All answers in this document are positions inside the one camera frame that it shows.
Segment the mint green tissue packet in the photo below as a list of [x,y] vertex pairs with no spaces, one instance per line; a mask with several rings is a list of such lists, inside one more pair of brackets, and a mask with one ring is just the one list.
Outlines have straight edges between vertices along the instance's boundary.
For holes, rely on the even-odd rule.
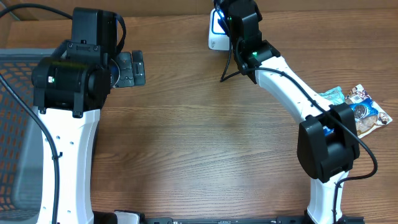
[[336,86],[324,93],[319,93],[319,95],[330,101],[333,105],[340,105],[345,102],[345,96],[340,86]]

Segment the blue snack packet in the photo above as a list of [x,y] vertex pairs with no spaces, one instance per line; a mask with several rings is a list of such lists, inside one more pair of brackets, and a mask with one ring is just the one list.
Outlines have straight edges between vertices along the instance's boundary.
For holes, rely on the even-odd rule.
[[359,138],[365,137],[365,135],[383,125],[379,121],[379,111],[373,107],[372,100],[356,102],[351,99],[345,99],[344,103],[348,104],[353,110]]

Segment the beige dried mushroom bag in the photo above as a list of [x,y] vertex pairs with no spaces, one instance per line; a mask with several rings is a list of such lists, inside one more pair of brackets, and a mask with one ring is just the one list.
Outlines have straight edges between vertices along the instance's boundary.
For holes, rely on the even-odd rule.
[[375,129],[388,125],[393,121],[371,98],[361,84],[351,89],[345,98],[345,103],[353,110],[359,138],[365,137]]

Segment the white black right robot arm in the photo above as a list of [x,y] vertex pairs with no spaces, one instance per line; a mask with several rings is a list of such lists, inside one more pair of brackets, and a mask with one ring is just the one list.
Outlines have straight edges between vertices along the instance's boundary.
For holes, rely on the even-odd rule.
[[310,177],[310,203],[302,223],[364,223],[341,211],[343,179],[359,157],[354,114],[313,91],[262,38],[254,1],[215,1],[218,24],[229,37],[238,72],[267,90],[298,123],[297,157]]

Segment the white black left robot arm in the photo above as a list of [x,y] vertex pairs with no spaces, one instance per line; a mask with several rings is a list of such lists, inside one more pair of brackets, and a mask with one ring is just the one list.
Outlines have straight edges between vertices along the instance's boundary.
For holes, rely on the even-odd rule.
[[146,82],[143,54],[124,52],[126,26],[111,11],[78,7],[72,37],[32,72],[43,138],[39,223],[140,224],[137,212],[91,207],[93,151],[101,109],[113,88]]

